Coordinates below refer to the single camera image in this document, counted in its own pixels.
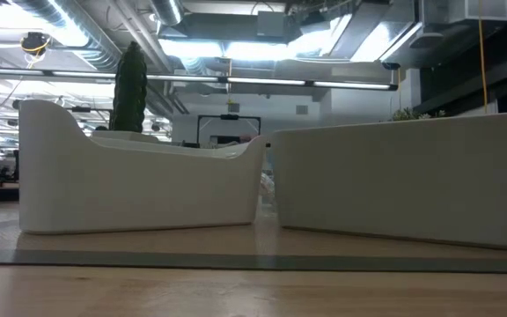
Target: green cactus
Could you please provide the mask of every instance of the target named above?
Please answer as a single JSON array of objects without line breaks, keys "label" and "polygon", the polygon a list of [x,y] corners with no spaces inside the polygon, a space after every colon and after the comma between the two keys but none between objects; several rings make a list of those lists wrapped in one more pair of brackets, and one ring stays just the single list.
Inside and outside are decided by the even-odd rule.
[{"label": "green cactus", "polygon": [[140,47],[130,42],[119,62],[109,129],[142,133],[146,108],[146,62]]}]

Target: white curved container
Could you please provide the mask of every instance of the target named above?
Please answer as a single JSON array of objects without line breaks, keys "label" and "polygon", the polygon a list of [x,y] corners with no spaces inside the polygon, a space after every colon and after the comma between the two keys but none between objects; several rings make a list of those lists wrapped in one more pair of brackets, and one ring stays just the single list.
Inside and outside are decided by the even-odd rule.
[{"label": "white curved container", "polygon": [[507,114],[280,131],[286,227],[507,248]]},{"label": "white curved container", "polygon": [[112,232],[254,220],[265,140],[198,150],[85,136],[48,101],[20,110],[20,228]]}]

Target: cactus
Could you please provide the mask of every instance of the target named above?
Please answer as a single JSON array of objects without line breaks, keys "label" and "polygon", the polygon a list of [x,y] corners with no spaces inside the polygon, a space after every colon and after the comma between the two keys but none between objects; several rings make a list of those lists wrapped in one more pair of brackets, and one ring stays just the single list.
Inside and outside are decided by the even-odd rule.
[{"label": "cactus", "polygon": [[140,47],[130,42],[119,62],[109,129],[142,133],[146,108],[146,62]]}]

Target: green plant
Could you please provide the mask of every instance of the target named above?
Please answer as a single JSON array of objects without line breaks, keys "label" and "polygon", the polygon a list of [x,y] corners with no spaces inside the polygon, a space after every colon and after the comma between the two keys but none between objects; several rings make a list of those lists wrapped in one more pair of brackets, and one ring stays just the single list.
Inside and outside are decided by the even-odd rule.
[{"label": "green plant", "polygon": [[113,113],[109,129],[142,132],[146,108],[146,62],[140,47],[130,42],[122,55],[114,79]]},{"label": "green plant", "polygon": [[441,110],[433,116],[429,114],[419,114],[412,108],[396,110],[393,114],[393,121],[421,120],[430,118],[441,118],[445,116],[445,111]]}]

